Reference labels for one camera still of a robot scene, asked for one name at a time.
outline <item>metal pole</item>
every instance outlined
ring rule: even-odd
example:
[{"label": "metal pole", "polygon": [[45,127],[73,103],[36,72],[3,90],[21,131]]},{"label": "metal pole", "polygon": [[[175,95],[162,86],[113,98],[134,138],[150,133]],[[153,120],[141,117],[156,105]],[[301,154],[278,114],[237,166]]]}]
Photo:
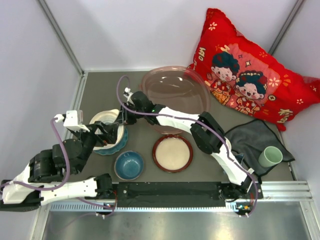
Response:
[{"label": "metal pole", "polygon": [[58,37],[60,43],[62,44],[66,54],[68,55],[68,57],[70,58],[72,64],[74,65],[74,67],[76,68],[76,70],[78,71],[78,73],[83,76],[84,75],[84,71],[82,69],[82,67],[80,66],[75,54],[73,53],[69,43],[67,42],[63,32],[61,31],[55,17],[53,16],[48,4],[46,3],[45,0],[36,0],[39,4],[39,6],[41,7],[41,9],[43,10],[44,15],[47,17],[49,23],[51,24],[56,36]]},{"label": "metal pole", "polygon": [[285,20],[280,32],[278,33],[278,35],[276,36],[270,50],[269,50],[269,54],[273,55],[277,49],[277,47],[279,46],[281,40],[284,38],[286,32],[288,31],[290,25],[292,24],[293,20],[295,19],[297,13],[299,12],[299,10],[301,9],[302,5],[304,4],[306,0],[297,0],[293,9],[291,10],[288,18]]}]

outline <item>cable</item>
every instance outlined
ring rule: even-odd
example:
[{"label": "cable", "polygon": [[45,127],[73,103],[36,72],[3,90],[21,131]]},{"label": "cable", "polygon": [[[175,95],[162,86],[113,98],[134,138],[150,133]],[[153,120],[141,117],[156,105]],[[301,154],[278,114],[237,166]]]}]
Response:
[{"label": "cable", "polygon": [[115,208],[114,207],[109,207],[109,206],[105,206],[105,205],[100,205],[100,204],[97,204],[97,203],[94,203],[94,202],[90,202],[90,201],[86,201],[80,197],[76,197],[76,199],[78,199],[79,201],[85,203],[85,204],[90,204],[90,205],[93,205],[93,206],[97,206],[97,207],[100,207],[100,208],[104,208],[104,209],[108,209],[108,210],[112,210],[112,212],[110,212],[108,215],[101,215],[100,213],[93,213],[93,212],[87,212],[85,214],[82,214],[78,217],[76,217],[75,219],[73,219],[72,221],[70,221],[68,224],[66,224],[63,228],[61,228],[60,230],[56,231],[56,230],[53,230],[52,228],[52,224],[50,224],[50,231],[54,234],[54,235],[57,235],[59,234],[60,232],[62,232],[63,230],[65,230],[66,228],[68,228],[71,224],[73,224],[75,221],[83,218],[83,217],[86,217],[86,216],[93,216],[93,215],[96,215],[96,216],[102,216],[103,219],[105,219],[105,217],[110,217],[111,215],[113,215],[115,213]]},{"label": "cable", "polygon": [[58,231],[56,231],[56,230],[53,229],[53,227],[52,227],[52,222],[51,222],[50,225],[49,225],[50,231],[51,231],[54,235],[58,235],[58,234],[61,233],[63,230],[65,230],[67,227],[69,227],[71,224],[73,224],[75,221],[77,221],[77,220],[79,220],[79,219],[81,219],[81,218],[83,218],[83,217],[85,217],[85,216],[89,216],[89,215],[92,215],[92,216],[95,215],[95,216],[97,216],[97,213],[87,212],[87,213],[85,213],[85,214],[82,214],[82,215],[76,217],[75,219],[73,219],[72,221],[70,221],[69,223],[67,223],[63,228],[61,228],[61,229],[58,230]]},{"label": "cable", "polygon": [[224,200],[226,203],[233,203],[233,202],[235,202],[235,201],[237,201],[239,198],[237,197],[237,198],[234,198],[234,199],[232,199],[232,200]]},{"label": "cable", "polygon": [[256,184],[256,181],[254,179],[254,177],[249,173],[247,172],[245,169],[242,168],[242,166],[238,165],[235,163],[235,161],[230,157],[230,151],[228,149],[228,146],[227,146],[227,143],[226,141],[218,134],[216,133],[212,128],[210,128],[209,126],[207,126],[206,124],[204,124],[203,122],[199,121],[199,120],[195,120],[195,119],[192,119],[192,118],[187,118],[187,117],[180,117],[180,116],[172,116],[172,115],[168,115],[168,114],[158,114],[158,113],[150,113],[150,112],[138,112],[138,111],[134,111],[134,110],[131,110],[130,108],[128,108],[120,99],[120,95],[119,95],[119,87],[120,87],[120,83],[122,82],[122,80],[124,78],[127,78],[128,82],[130,83],[130,79],[127,75],[123,75],[122,77],[119,78],[118,80],[118,83],[116,85],[116,97],[119,101],[119,103],[121,104],[121,106],[126,109],[128,112],[131,112],[133,114],[137,114],[137,115],[142,115],[142,116],[163,116],[163,117],[168,117],[168,118],[175,118],[175,119],[180,119],[180,120],[187,120],[187,121],[193,121],[199,125],[201,125],[202,127],[205,127],[206,129],[208,129],[211,133],[213,133],[222,143],[223,145],[225,146],[226,148],[226,154],[227,154],[227,157],[228,159],[233,162],[241,171],[243,171],[245,174],[247,174],[247,176],[252,180],[252,183],[254,185],[254,189],[255,189],[255,201],[254,201],[254,204],[253,204],[253,207],[252,207],[252,210],[247,214],[247,217],[249,217],[253,211],[256,209],[256,206],[257,206],[257,201],[258,201],[258,186]]},{"label": "cable", "polygon": [[[65,160],[66,173],[65,173],[65,177],[64,177],[63,181],[57,186],[47,187],[47,188],[31,186],[30,184],[24,183],[22,181],[13,181],[14,184],[19,184],[19,185],[24,186],[24,187],[26,187],[28,189],[33,189],[33,190],[37,190],[37,191],[52,191],[52,190],[56,190],[56,189],[61,188],[68,181],[69,176],[70,176],[70,161],[69,161],[69,158],[68,158],[68,154],[67,154],[65,145],[63,144],[63,142],[61,140],[61,137],[60,137],[60,135],[58,133],[58,130],[57,130],[55,124],[54,124],[55,120],[57,120],[56,117],[51,119],[50,124],[51,124],[52,130],[53,130],[53,132],[55,134],[55,137],[58,140],[58,143],[59,143],[59,145],[61,147],[61,150],[62,150],[62,153],[63,153],[63,156],[64,156],[64,160]],[[11,184],[11,181],[8,181],[8,182],[0,185],[0,189],[5,187],[5,186],[7,186],[7,185],[9,185],[9,184]]]},{"label": "cable", "polygon": [[91,202],[91,201],[87,201],[87,200],[84,200],[80,197],[76,197],[76,199],[78,199],[79,201],[85,203],[85,204],[90,204],[90,205],[93,205],[93,206],[96,206],[96,207],[99,207],[99,208],[104,208],[104,209],[108,209],[108,210],[112,210],[112,212],[108,215],[112,215],[115,213],[115,208],[116,207],[110,207],[110,206],[105,206],[105,205],[100,205],[100,204],[97,204],[97,203],[94,203],[94,202]]},{"label": "cable", "polygon": [[252,192],[250,192],[250,205],[251,206],[254,204],[254,200],[255,200],[254,194]]}]

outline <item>red pillow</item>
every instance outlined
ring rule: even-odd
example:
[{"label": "red pillow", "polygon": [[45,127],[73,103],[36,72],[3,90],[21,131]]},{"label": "red pillow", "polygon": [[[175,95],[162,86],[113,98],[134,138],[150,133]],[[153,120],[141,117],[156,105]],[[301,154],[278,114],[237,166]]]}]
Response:
[{"label": "red pillow", "polygon": [[238,32],[226,15],[209,8],[201,39],[190,65],[217,100],[230,108],[276,124],[320,103],[320,80],[286,69]]}]

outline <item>gray table surface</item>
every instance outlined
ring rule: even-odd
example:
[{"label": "gray table surface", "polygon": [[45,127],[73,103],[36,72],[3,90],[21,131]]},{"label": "gray table surface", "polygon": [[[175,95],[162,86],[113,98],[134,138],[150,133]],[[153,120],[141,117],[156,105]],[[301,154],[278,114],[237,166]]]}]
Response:
[{"label": "gray table surface", "polygon": [[[128,75],[131,80],[131,90],[137,91],[144,71],[130,72],[91,72],[88,74],[80,109],[83,110],[83,123],[88,124],[91,118],[101,112],[111,109],[119,109],[120,104],[116,98],[116,85],[122,75]],[[224,131],[250,122],[252,117],[240,113],[234,109],[221,105],[213,96],[210,96],[210,113],[221,125]],[[273,124],[269,127],[278,134]],[[114,182],[121,182],[114,172],[114,162],[117,156],[125,151],[136,151],[144,159],[144,170],[136,182],[223,182],[228,181],[223,169],[211,156],[201,152],[194,143],[192,136],[188,133],[181,135],[188,139],[193,146],[193,161],[191,165],[182,172],[168,173],[159,169],[152,159],[152,148],[154,143],[162,136],[153,130],[144,119],[137,124],[127,127],[128,142],[126,146],[113,155],[102,156],[92,153],[83,171],[78,175],[70,177],[71,181],[81,181],[91,176],[109,173]],[[277,165],[268,175],[262,177],[263,181],[291,181],[293,180],[289,166],[282,162]]]},{"label": "gray table surface", "polygon": [[249,218],[233,212],[91,215],[62,230],[82,214],[50,212],[42,240],[311,240],[299,202],[259,202]]}]

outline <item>white wall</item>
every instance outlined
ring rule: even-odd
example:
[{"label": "white wall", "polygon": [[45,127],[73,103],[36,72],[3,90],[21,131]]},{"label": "white wall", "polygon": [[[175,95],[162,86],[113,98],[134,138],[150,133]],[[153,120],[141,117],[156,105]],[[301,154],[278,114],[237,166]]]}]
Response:
[{"label": "white wall", "polygon": [[221,9],[266,51],[295,0],[46,0],[85,70],[192,62],[207,8]]},{"label": "white wall", "polygon": [[[275,57],[304,76],[320,78],[320,1],[307,0]],[[295,156],[300,180],[307,180],[320,211],[320,104],[299,113],[286,124],[285,143]]]},{"label": "white wall", "polygon": [[[0,1],[0,16],[2,180],[57,143],[49,122],[71,106],[79,75],[35,0]],[[0,211],[0,239],[27,239],[35,213]]]}]

